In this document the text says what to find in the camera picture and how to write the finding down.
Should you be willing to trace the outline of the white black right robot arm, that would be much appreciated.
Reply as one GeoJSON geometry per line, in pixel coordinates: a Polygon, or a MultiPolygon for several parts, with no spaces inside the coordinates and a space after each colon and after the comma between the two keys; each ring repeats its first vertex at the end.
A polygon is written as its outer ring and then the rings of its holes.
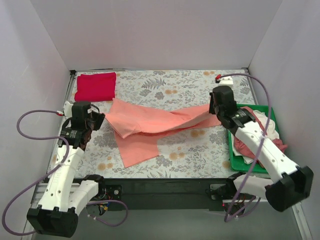
{"type": "Polygon", "coordinates": [[[237,173],[227,178],[224,186],[215,193],[231,196],[249,194],[268,203],[278,212],[308,198],[314,173],[289,159],[267,136],[255,117],[244,108],[238,108],[229,86],[215,87],[210,93],[209,113],[235,138],[242,141],[266,169],[269,178],[258,178],[247,173],[237,173]]]}

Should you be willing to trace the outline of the salmon pink t shirt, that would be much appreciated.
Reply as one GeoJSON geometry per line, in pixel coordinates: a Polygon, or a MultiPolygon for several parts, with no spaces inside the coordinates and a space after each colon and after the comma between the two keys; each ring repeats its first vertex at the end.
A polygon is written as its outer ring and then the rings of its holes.
{"type": "Polygon", "coordinates": [[[115,141],[125,168],[159,155],[157,141],[187,129],[219,126],[209,105],[185,107],[166,111],[131,104],[115,98],[105,115],[114,130],[115,141]]]}

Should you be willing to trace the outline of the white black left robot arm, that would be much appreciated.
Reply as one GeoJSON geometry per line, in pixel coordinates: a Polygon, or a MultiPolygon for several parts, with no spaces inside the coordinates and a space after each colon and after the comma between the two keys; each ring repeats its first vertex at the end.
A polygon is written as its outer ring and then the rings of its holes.
{"type": "Polygon", "coordinates": [[[43,235],[70,238],[86,204],[101,191],[102,176],[89,175],[78,189],[70,193],[78,164],[85,153],[93,131],[100,129],[105,114],[91,112],[87,116],[69,117],[62,125],[57,143],[58,168],[49,178],[43,196],[35,208],[27,212],[27,220],[43,235]]]}

